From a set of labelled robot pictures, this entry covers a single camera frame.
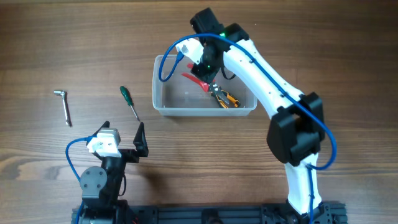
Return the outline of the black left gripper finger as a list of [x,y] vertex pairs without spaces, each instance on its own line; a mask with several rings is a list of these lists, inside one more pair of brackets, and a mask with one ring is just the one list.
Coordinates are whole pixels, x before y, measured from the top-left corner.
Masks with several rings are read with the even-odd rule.
[[100,131],[101,129],[103,129],[103,128],[109,128],[109,127],[110,127],[110,122],[109,122],[109,121],[105,121],[105,122],[102,124],[102,126],[101,126],[96,132],[93,133],[93,136],[97,136],[97,134],[99,133],[99,131]]
[[136,151],[139,157],[147,157],[149,154],[149,149],[146,141],[144,123],[140,122],[137,129],[136,135],[133,140],[133,144],[136,147]]

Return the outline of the red handled wire stripper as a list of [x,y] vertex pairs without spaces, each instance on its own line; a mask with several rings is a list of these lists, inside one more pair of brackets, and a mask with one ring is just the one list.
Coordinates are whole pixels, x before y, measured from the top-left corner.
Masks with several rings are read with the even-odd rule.
[[182,73],[182,76],[188,78],[189,80],[193,81],[197,85],[201,87],[204,92],[209,93],[211,96],[216,98],[218,101],[224,101],[228,104],[228,98],[226,93],[221,89],[221,87],[213,80],[211,83],[207,83],[201,81],[196,76],[192,75],[191,73]]

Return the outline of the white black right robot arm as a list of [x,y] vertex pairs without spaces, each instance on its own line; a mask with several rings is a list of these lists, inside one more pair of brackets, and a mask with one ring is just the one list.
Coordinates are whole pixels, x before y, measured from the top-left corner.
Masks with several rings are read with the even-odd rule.
[[271,120],[267,145],[285,167],[289,208],[312,220],[322,202],[317,189],[318,153],[329,133],[321,99],[316,93],[305,95],[285,81],[237,23],[225,27],[206,8],[191,18],[190,25],[195,35],[181,42],[180,53],[193,62],[191,72],[209,86],[223,108],[237,101],[215,85],[218,72],[229,70],[254,93]]

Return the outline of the orange black long-nose pliers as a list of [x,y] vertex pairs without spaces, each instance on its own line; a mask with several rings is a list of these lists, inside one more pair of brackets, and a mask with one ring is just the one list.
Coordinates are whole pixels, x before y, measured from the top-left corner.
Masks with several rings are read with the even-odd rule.
[[218,91],[211,91],[211,96],[216,100],[220,108],[228,109],[230,107],[239,108],[241,103],[228,91],[218,89]]

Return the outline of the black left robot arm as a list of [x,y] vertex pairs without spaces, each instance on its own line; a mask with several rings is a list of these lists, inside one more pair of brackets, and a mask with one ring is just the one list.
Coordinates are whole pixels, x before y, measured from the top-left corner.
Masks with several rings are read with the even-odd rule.
[[138,216],[120,196],[126,191],[126,164],[138,163],[149,154],[144,123],[139,123],[134,149],[120,149],[120,140],[118,130],[111,128],[109,121],[88,137],[86,146],[101,165],[87,168],[80,176],[82,204],[73,212],[72,223],[139,223]]

